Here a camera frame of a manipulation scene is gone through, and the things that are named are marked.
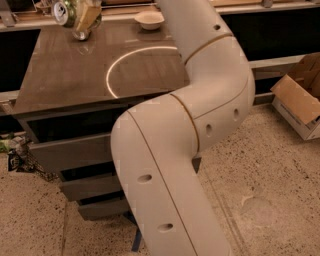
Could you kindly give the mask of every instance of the box flap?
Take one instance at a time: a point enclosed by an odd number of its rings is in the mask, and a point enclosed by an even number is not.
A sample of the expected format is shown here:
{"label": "box flap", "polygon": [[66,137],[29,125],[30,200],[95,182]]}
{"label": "box flap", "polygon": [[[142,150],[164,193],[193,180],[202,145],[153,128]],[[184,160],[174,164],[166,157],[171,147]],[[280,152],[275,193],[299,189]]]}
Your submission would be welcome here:
{"label": "box flap", "polygon": [[281,102],[304,124],[320,116],[320,102],[290,76],[285,75],[271,88]]}

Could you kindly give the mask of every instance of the circular light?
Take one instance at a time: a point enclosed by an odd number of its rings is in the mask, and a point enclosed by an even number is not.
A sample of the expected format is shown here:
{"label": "circular light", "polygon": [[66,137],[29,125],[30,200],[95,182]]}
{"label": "circular light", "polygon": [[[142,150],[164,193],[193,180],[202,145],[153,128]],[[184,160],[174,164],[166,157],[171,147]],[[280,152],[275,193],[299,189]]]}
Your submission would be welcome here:
{"label": "circular light", "polygon": [[126,53],[124,55],[122,55],[119,59],[117,59],[115,62],[112,63],[112,65],[110,66],[110,68],[108,69],[108,72],[107,72],[107,75],[106,75],[106,84],[107,84],[107,88],[108,88],[108,91],[110,92],[110,94],[118,99],[119,96],[112,90],[111,86],[110,86],[110,75],[111,75],[111,72],[112,70],[115,68],[115,66],[121,62],[123,59],[135,54],[135,53],[138,53],[138,52],[143,52],[143,51],[148,51],[148,50],[155,50],[155,49],[168,49],[168,50],[177,50],[177,47],[173,47],[173,46],[153,46],[153,47],[146,47],[146,48],[141,48],[141,49],[138,49],[138,50],[135,50],[135,51],[132,51],[132,52],[129,52],[129,53]]}

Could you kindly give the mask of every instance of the cabinet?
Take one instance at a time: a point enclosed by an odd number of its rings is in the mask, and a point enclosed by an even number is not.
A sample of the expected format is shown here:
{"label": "cabinet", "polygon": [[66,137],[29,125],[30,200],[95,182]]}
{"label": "cabinet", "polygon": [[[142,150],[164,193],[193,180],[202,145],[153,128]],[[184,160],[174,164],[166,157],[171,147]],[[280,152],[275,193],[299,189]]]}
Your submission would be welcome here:
{"label": "cabinet", "polygon": [[188,83],[165,26],[105,21],[87,42],[59,26],[40,30],[13,115],[32,154],[57,173],[84,219],[129,210],[110,150],[110,132],[128,108]]}

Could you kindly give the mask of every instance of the screw hole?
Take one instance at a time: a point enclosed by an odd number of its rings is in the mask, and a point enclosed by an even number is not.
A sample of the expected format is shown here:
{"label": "screw hole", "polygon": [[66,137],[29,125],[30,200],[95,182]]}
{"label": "screw hole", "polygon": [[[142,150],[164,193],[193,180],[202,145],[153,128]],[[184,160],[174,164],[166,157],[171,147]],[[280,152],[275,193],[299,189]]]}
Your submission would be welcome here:
{"label": "screw hole", "polygon": [[138,178],[138,182],[139,182],[140,184],[147,183],[147,182],[149,182],[150,180],[152,180],[152,175],[150,175],[150,174],[143,175],[143,176],[140,176],[140,177]]}
{"label": "screw hole", "polygon": [[173,229],[173,224],[171,224],[171,223],[163,224],[163,225],[160,225],[160,226],[158,227],[158,231],[159,231],[160,233],[167,233],[167,232],[169,232],[169,231],[172,230],[172,229]]}
{"label": "screw hole", "polygon": [[213,28],[214,28],[215,30],[220,30],[221,26],[220,26],[219,24],[216,24],[216,25],[213,26]]}

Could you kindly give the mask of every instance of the cardboard box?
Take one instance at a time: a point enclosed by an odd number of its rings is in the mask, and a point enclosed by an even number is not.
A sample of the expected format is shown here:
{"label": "cardboard box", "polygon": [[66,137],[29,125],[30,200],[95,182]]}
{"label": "cardboard box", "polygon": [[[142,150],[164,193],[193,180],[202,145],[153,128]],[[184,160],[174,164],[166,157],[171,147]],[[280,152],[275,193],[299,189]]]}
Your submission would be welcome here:
{"label": "cardboard box", "polygon": [[320,53],[306,55],[271,91],[273,106],[304,140],[320,137]]}

